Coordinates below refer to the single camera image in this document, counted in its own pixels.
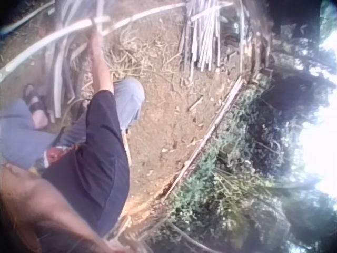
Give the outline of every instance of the gray pants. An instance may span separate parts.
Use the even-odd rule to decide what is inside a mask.
[[[144,89],[136,79],[130,78],[115,82],[114,90],[118,119],[121,131],[124,132],[140,117],[141,105],[145,100]],[[61,136],[57,145],[70,147],[84,142],[85,117],[86,115],[82,115],[75,125]],[[57,138],[57,134],[35,129],[31,112],[22,99],[10,105],[1,114],[0,123],[2,155],[8,162],[22,169],[30,169]]]

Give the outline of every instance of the black sandal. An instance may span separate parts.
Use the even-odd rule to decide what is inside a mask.
[[[36,102],[31,104],[33,98],[37,98]],[[44,111],[46,117],[48,118],[48,123],[49,123],[49,116],[47,113],[47,109],[43,101],[41,100],[36,88],[34,87],[33,84],[29,83],[25,86],[25,89],[23,91],[23,100],[27,104],[31,114],[34,114],[34,112],[38,110]]]

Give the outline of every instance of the dark shirt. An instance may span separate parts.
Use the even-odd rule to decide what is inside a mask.
[[[130,171],[110,91],[98,92],[89,104],[86,142],[52,163],[43,178],[100,236],[114,227],[126,202]]]

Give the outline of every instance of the dirt ground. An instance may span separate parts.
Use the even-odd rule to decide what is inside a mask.
[[[114,17],[120,20],[146,9],[172,4],[166,0],[146,2],[123,1],[116,7],[119,12]],[[120,42],[114,52],[123,55],[126,47],[133,46],[132,55],[145,61],[141,71],[128,71],[127,65],[115,70],[115,76],[123,77],[126,73],[139,79],[146,95],[141,119],[131,127],[127,136],[132,157],[131,189],[123,214],[135,217],[135,223],[148,217],[154,199],[189,159],[229,91],[230,79],[235,78],[213,69],[212,72],[195,73],[193,82],[185,81],[188,73],[180,71],[181,57],[176,56],[182,17],[181,9],[163,12],[106,38],[108,45],[115,43],[116,38]],[[41,18],[37,16],[2,41],[0,54],[3,61],[0,65],[4,66],[43,37],[41,27]],[[26,83],[40,82],[42,56],[42,53],[37,54],[27,60],[1,84],[2,105],[19,98]],[[201,102],[195,110],[189,111],[198,100]]]

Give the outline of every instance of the knee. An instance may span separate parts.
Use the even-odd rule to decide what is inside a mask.
[[[145,92],[141,83],[132,77],[129,77],[124,80],[123,88],[126,89],[126,92],[139,100],[140,102],[145,101]]]

